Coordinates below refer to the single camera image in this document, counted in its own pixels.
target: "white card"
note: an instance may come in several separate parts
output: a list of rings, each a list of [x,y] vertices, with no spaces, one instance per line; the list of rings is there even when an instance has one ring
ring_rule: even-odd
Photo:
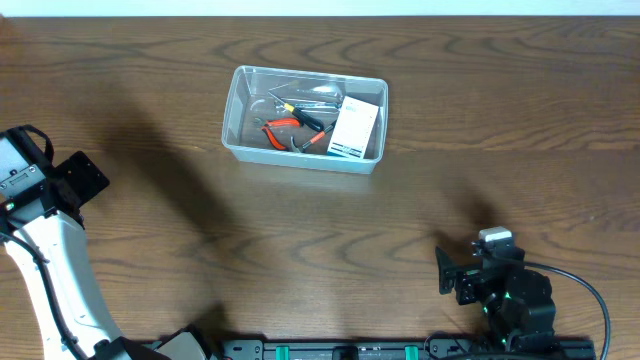
[[[376,105],[346,96],[342,101],[327,155],[364,158],[377,116]]]

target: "robotic arm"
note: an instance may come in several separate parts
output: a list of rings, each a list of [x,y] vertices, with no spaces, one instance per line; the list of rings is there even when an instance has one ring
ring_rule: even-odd
[[[45,139],[44,152],[28,133]],[[5,199],[0,204],[0,240],[27,284],[47,360],[595,360],[592,341],[555,336],[551,282],[525,266],[571,277],[592,291],[605,315],[601,360],[606,359],[609,320],[597,291],[562,270],[524,262],[524,250],[501,227],[481,231],[480,240],[472,244],[481,263],[458,266],[436,248],[440,293],[455,289],[458,304],[482,304],[490,327],[482,339],[436,333],[424,342],[256,339],[210,347],[189,326],[168,341],[131,341],[122,336],[102,298],[80,215],[80,207],[109,180],[82,152],[57,167],[52,165],[53,154],[51,141],[33,126],[0,133],[0,194]]]

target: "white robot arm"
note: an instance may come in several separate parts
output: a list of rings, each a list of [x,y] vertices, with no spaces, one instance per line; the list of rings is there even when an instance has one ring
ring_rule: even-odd
[[[46,140],[44,152],[27,132]],[[0,133],[0,194],[6,199],[0,208],[0,239],[27,284],[45,359],[129,359],[118,351],[96,356],[97,348],[120,339],[122,332],[89,263],[79,211],[109,180],[82,152],[58,167],[52,159],[53,145],[34,127]],[[156,346],[153,357],[142,358],[206,359],[200,344],[187,335],[182,332]]]

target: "black wire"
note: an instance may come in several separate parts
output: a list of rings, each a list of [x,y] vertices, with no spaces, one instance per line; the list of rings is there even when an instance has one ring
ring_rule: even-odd
[[[527,354],[519,352],[486,352],[451,355],[440,358],[440,360],[552,360],[555,358],[537,354]]]
[[[77,360],[87,359],[82,354],[82,350],[77,347],[76,341],[73,339],[69,330],[64,324],[62,314],[60,313],[60,309],[58,308],[56,303],[53,286],[51,285],[51,278],[49,277],[49,272],[47,271],[47,267],[45,266],[44,259],[36,250],[31,247],[31,245],[13,235],[3,232],[0,234],[0,239],[2,239],[3,242],[13,241],[33,257],[33,262],[36,263],[36,265],[38,266],[38,270],[40,270],[39,272],[40,277],[42,278],[42,285],[44,285],[44,291],[47,294],[47,300],[49,301],[49,309],[51,310],[51,315],[53,316],[53,321],[56,324],[56,328],[60,333],[62,343],[67,347],[67,349],[69,349],[71,355],[73,355],[73,357]]]
[[[496,260],[508,262],[511,264],[524,265],[532,268],[550,271],[552,273],[556,273],[562,276],[566,276],[569,279],[587,288],[587,290],[589,290],[591,294],[593,294],[596,300],[598,300],[598,303],[602,308],[602,315],[604,316],[604,344],[602,345],[602,354],[600,355],[600,360],[606,360],[607,353],[609,352],[609,345],[611,344],[611,318],[609,317],[609,310],[607,309],[607,304],[605,303],[600,293],[598,293],[598,291],[593,286],[591,286],[591,284],[589,284],[588,282],[586,282],[585,280],[583,280],[577,275],[574,275],[568,271],[564,271],[562,269],[558,269],[553,266],[538,264],[538,263],[529,262],[529,261],[519,261],[519,260],[507,259],[502,257],[495,257],[495,256],[492,258]]]

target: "wire cutter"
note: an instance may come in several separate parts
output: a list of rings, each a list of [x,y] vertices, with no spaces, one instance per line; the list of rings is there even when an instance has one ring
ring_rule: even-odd
[[[303,125],[300,120],[295,119],[295,118],[284,118],[284,119],[278,119],[278,120],[263,120],[263,119],[257,117],[257,118],[254,119],[254,121],[259,126],[262,126],[260,128],[260,130],[262,130],[262,132],[267,135],[267,139],[269,139],[269,142],[271,143],[271,146],[273,146],[276,150],[280,150],[280,151],[289,151],[289,148],[286,145],[283,145],[282,143],[280,143],[280,141],[278,141],[276,136],[273,134],[273,131],[271,131],[271,128],[272,127],[282,127],[282,126],[302,127],[302,125]]]

